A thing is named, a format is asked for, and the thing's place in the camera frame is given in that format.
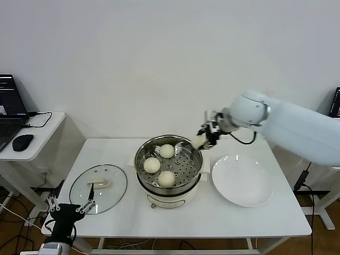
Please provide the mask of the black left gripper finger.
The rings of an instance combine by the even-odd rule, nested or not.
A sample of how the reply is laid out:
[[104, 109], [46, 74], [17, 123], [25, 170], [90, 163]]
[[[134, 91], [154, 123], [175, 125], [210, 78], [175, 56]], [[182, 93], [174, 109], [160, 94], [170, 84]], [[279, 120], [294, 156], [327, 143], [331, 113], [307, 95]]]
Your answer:
[[62, 186], [64, 184], [64, 180], [60, 182], [60, 184], [54, 189], [51, 195], [47, 196], [46, 201], [48, 203], [48, 211], [58, 211], [60, 210], [60, 206], [58, 205], [58, 197]]
[[96, 202], [94, 200], [94, 194], [95, 194], [94, 193], [94, 184], [92, 183], [87, 203], [85, 205], [77, 208], [76, 209], [77, 213], [88, 213], [96, 205]]

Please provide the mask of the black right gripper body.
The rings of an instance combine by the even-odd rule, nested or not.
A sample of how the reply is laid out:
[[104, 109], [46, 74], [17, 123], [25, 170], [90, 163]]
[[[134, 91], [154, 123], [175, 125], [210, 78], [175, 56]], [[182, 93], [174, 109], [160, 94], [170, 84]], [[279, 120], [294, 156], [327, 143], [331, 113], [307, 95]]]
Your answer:
[[220, 139], [220, 130], [211, 129], [210, 128], [210, 136], [206, 136], [207, 140], [216, 140], [216, 142]]

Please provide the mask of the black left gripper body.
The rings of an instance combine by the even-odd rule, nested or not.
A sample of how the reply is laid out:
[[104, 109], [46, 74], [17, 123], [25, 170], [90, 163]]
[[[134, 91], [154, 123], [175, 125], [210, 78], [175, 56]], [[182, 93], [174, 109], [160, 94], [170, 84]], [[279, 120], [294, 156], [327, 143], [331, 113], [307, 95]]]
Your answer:
[[84, 213], [80, 213], [80, 207], [80, 205], [61, 203], [59, 204], [59, 210], [55, 209], [50, 213], [55, 221], [52, 237], [60, 239], [71, 236], [75, 223], [84, 218]]

